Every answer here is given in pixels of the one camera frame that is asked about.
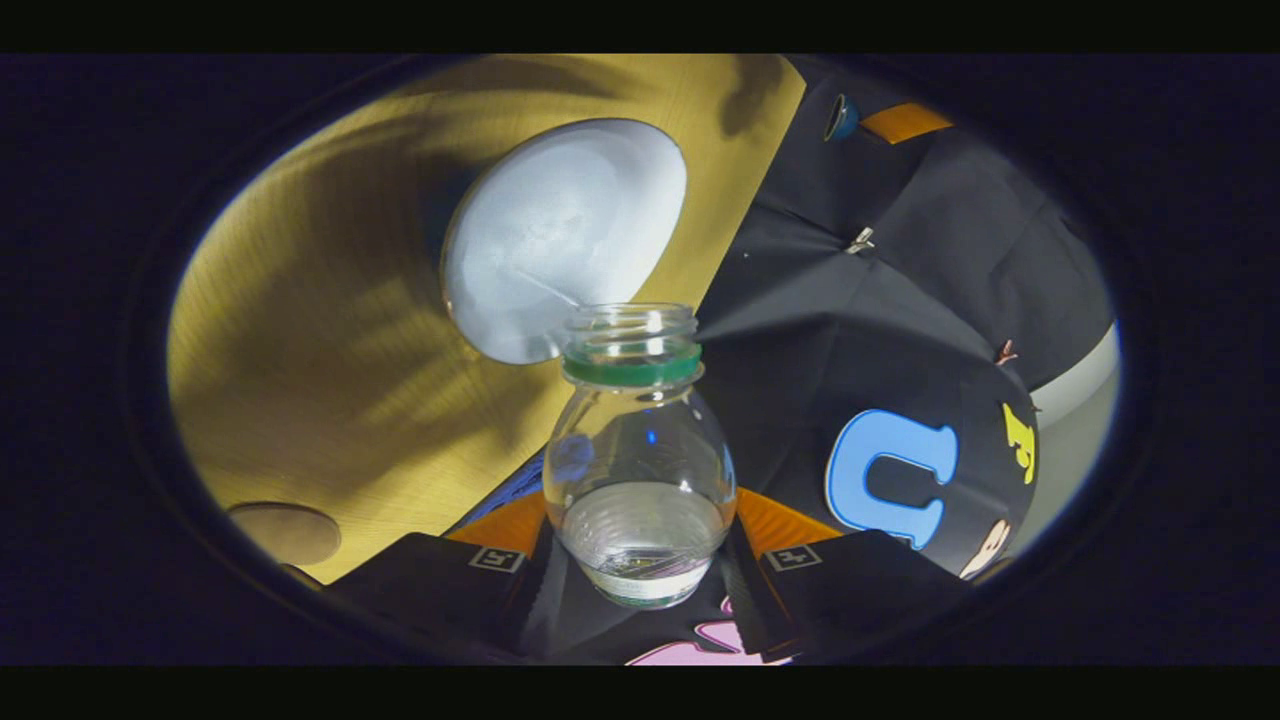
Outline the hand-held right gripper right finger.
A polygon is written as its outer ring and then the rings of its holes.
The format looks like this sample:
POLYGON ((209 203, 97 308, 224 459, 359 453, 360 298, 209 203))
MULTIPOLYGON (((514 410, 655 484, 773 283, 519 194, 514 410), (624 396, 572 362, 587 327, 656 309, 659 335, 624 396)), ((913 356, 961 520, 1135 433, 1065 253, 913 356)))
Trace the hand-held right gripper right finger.
POLYGON ((739 489, 722 575, 748 653, 842 661, 924 630, 970 596, 969 583, 882 530, 841 534, 739 489))

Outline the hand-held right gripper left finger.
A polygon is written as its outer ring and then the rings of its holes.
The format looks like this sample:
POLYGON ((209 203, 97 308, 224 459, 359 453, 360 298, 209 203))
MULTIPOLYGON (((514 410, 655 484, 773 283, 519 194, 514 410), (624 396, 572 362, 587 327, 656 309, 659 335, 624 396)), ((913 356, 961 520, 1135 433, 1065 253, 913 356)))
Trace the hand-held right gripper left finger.
POLYGON ((433 641, 545 659, 556 639, 556 533, 541 492, 447 536, 410 533, 332 583, 296 580, 433 641))

